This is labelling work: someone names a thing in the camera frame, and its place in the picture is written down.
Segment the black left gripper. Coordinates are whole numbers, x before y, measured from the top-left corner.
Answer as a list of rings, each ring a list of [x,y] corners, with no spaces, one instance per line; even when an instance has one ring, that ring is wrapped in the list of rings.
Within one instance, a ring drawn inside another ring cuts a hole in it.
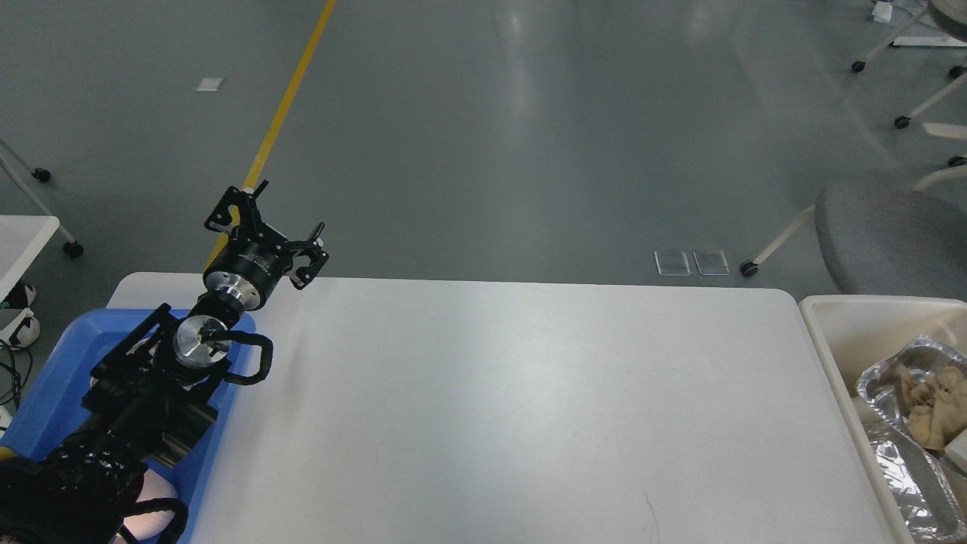
[[[229,186],[204,220],[205,230],[227,238],[203,272],[206,312],[256,311],[265,306],[284,275],[294,289],[305,289],[329,259],[322,240],[324,221],[304,240],[285,241],[277,233],[268,234],[257,207],[268,185],[262,180],[255,188]]]

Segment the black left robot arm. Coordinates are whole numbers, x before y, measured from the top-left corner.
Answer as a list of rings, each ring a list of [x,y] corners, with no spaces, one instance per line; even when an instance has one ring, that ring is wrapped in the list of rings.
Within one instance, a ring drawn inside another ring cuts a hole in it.
[[[238,323],[267,303],[283,277],[310,285],[329,254],[324,223],[291,240],[266,223],[253,189],[231,186],[205,221],[227,243],[204,271],[205,290],[176,317],[158,306],[92,368],[82,398],[88,417],[41,461],[2,462],[2,540],[10,543],[137,542],[125,520],[165,512],[160,543],[189,523],[182,499],[140,500],[148,460],[175,467],[218,419],[211,396],[222,385],[263,382],[273,342]]]

